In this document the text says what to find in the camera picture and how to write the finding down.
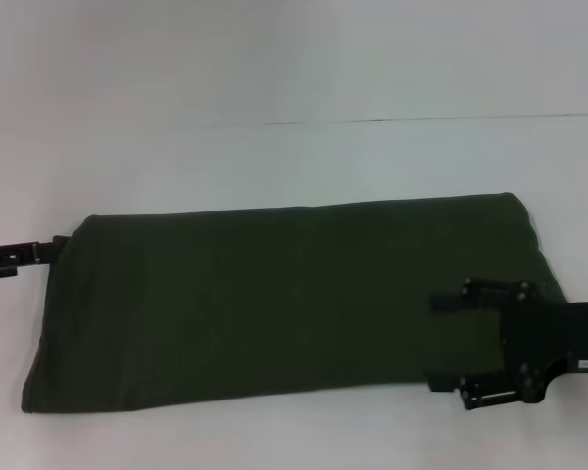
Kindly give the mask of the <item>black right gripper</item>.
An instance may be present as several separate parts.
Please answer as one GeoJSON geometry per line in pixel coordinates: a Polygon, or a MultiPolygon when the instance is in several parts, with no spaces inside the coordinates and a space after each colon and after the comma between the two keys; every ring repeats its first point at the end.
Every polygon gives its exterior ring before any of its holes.
{"type": "Polygon", "coordinates": [[[466,410],[538,403],[554,379],[588,373],[588,302],[549,301],[527,281],[467,278],[457,292],[432,294],[430,306],[435,313],[502,309],[506,372],[426,374],[431,392],[458,391],[466,410]]]}

